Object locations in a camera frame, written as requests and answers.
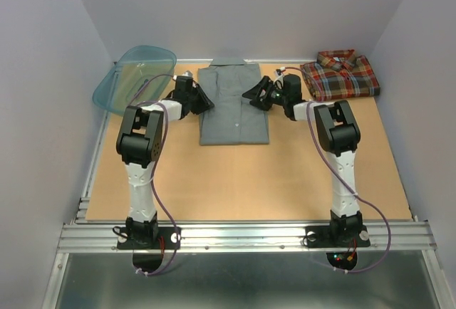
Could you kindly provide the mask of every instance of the metal frame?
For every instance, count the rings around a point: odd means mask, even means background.
[[[52,267],[51,277],[43,301],[43,309],[55,308],[57,305],[58,294],[62,287],[63,277],[65,276],[66,264],[68,263],[68,253],[57,253],[56,260]]]
[[[212,59],[178,60],[181,63],[207,63]],[[251,63],[303,63],[302,60],[246,60]],[[90,164],[89,173],[81,194],[78,213],[72,224],[64,225],[57,248],[51,277],[49,278],[43,308],[54,308],[64,281],[65,269],[70,253],[131,253],[116,248],[117,237],[112,232],[119,221],[87,221],[86,212],[93,188],[94,174],[98,167],[110,114],[103,113],[103,120]],[[271,253],[312,252],[327,249],[309,249],[302,244],[306,227],[327,224],[327,221],[181,221],[181,249],[179,253]],[[159,225],[171,226],[168,221]],[[386,247],[387,234],[383,221],[367,221],[369,248],[359,251],[382,251]],[[455,309],[455,302],[448,287],[445,274],[435,252],[437,245],[428,222],[391,221],[393,251],[422,251],[435,295],[441,308]],[[135,251],[136,253],[159,253],[159,251]]]
[[[327,225],[325,221],[219,221],[180,222],[181,247],[178,253],[263,253],[344,251],[346,248],[312,249],[303,245],[309,233],[307,226]],[[359,251],[382,251],[388,235],[383,221],[365,223],[370,234],[371,247]],[[171,226],[160,222],[159,226]],[[434,250],[434,237],[427,222],[392,221],[391,250]],[[62,229],[58,253],[131,253],[116,248],[117,236],[112,224],[65,225]],[[159,253],[158,250],[135,250],[136,253]]]

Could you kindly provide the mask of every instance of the black mounting plate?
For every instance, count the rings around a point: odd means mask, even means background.
[[[126,234],[127,229],[126,227],[120,227],[120,233],[121,234]],[[158,227],[158,235],[155,241],[150,244],[150,243],[138,243],[137,241],[133,239],[127,239],[127,241],[121,243],[117,242],[117,249],[118,250],[160,250],[160,242],[158,239],[162,236],[163,239],[165,240],[165,250],[174,250],[176,245],[177,249],[180,248],[180,241],[177,241],[176,243],[171,241],[171,235],[175,233],[174,227]]]
[[[363,231],[367,232],[366,226],[363,226]],[[348,237],[346,239],[339,239],[334,241],[331,238],[329,226],[306,226],[306,237],[303,240],[304,246],[309,248],[338,248],[338,247],[349,247],[349,244],[356,240],[356,246],[358,247],[369,247],[371,241],[363,240],[358,234],[356,236]]]

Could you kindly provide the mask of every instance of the shirt collar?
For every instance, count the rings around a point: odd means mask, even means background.
[[[317,55],[316,62],[336,72],[342,69],[352,70],[356,65],[356,52],[354,49],[348,49],[346,51],[321,51]]]
[[[247,62],[241,58],[215,58],[211,62],[211,66],[231,66],[231,65],[246,65]]]

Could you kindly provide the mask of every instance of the translucent tray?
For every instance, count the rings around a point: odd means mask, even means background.
[[[153,46],[137,46],[130,49],[111,68],[93,92],[93,102],[112,113],[122,115],[139,89],[158,74],[174,73],[176,55],[166,49]],[[144,89],[134,103],[157,100],[170,78],[156,78]]]

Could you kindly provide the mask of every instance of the screw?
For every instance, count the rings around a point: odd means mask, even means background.
[[[361,231],[359,237],[362,241],[367,241],[369,240],[369,233],[367,231]]]
[[[180,234],[176,235],[176,233],[173,233],[171,234],[171,242],[173,243],[177,243],[177,241],[179,241],[181,239],[181,236]]]

